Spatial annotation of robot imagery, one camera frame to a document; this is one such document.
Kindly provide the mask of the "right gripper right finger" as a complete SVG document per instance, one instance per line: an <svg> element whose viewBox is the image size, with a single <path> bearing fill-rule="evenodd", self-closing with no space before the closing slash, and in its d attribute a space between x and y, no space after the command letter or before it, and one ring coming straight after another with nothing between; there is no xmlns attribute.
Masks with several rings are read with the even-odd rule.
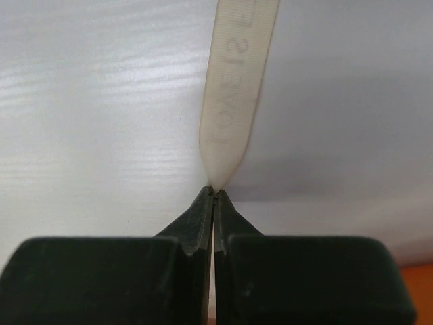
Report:
<svg viewBox="0 0 433 325"><path fill-rule="evenodd" d="M362 236L266 236L225 191L213 208L218 324L414 324L398 266Z"/></svg>

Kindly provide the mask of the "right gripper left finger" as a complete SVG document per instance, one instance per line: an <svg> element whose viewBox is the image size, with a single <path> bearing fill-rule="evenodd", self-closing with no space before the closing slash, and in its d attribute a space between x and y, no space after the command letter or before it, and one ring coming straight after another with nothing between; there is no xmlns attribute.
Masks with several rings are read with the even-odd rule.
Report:
<svg viewBox="0 0 433 325"><path fill-rule="evenodd" d="M152 237L34 237L1 274L2 324L205 324L214 191Z"/></svg>

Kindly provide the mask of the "orange wrapping paper sheet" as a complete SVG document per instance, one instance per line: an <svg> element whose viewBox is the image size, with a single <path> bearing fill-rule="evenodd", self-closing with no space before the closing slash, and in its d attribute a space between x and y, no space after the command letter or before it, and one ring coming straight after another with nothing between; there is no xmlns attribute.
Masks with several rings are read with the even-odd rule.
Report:
<svg viewBox="0 0 433 325"><path fill-rule="evenodd" d="M432 264L404 267L401 274L417 310L418 325L433 325L433 269Z"/></svg>

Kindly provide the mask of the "cream ribbon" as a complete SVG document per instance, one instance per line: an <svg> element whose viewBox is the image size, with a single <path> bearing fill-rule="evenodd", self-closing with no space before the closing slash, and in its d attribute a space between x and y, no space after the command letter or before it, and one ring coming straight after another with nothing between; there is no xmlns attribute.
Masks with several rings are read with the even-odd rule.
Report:
<svg viewBox="0 0 433 325"><path fill-rule="evenodd" d="M199 127L200 154L215 192L244 157L278 7L278 1L217 4Z"/></svg>

